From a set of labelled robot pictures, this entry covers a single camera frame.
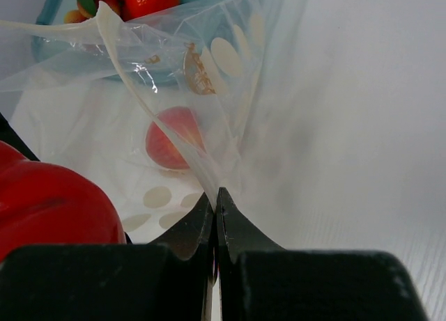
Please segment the red fake cherry bunch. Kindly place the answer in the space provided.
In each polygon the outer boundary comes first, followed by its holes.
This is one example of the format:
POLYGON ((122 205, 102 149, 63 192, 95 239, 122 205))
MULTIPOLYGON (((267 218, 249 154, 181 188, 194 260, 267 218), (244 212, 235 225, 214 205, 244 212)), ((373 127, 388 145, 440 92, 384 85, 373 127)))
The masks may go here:
POLYGON ((100 2, 105 2, 117 15, 125 20, 128 12, 125 9, 124 0, 76 0, 77 8, 68 11, 64 18, 64 24, 76 24, 93 18, 99 7, 100 2))

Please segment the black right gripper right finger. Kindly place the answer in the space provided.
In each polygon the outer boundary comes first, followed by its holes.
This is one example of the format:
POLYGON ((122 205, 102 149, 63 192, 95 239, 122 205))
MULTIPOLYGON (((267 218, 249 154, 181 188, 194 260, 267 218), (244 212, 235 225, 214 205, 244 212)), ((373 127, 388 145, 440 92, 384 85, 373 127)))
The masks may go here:
POLYGON ((287 250, 218 192, 224 320, 425 320, 411 277, 384 251, 287 250))

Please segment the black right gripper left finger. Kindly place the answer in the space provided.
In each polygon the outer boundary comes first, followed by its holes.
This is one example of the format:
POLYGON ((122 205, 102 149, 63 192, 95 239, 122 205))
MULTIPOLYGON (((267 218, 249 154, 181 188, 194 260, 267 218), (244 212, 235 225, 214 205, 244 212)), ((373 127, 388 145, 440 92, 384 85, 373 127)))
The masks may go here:
POLYGON ((201 196, 148 244, 16 249, 1 264, 1 319, 209 320, 214 223, 201 196))

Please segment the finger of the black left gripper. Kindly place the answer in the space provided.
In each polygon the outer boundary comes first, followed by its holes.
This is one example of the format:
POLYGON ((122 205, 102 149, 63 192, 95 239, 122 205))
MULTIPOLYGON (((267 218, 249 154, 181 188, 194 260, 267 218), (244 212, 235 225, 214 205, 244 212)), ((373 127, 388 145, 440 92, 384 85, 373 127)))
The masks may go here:
POLYGON ((10 126, 9 122, 0 114, 0 139, 14 149, 21 152, 27 159, 38 161, 38 158, 30 150, 30 148, 18 136, 15 130, 10 126))

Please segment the clear zip top bag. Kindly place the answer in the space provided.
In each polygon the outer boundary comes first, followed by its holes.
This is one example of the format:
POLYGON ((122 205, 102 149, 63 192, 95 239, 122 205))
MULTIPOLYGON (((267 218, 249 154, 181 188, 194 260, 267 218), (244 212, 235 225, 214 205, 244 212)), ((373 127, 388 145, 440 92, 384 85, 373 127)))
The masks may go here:
POLYGON ((11 63, 1 92, 22 93, 12 123, 31 130, 41 160, 99 185, 133 242, 154 240, 219 187, 250 219, 280 221, 293 184, 291 39, 306 1, 218 1, 173 33, 105 4, 79 24, 2 21, 11 63), (34 38, 104 45, 121 80, 74 66, 70 50, 37 61, 34 38), (144 62, 168 65, 176 85, 142 81, 144 62))

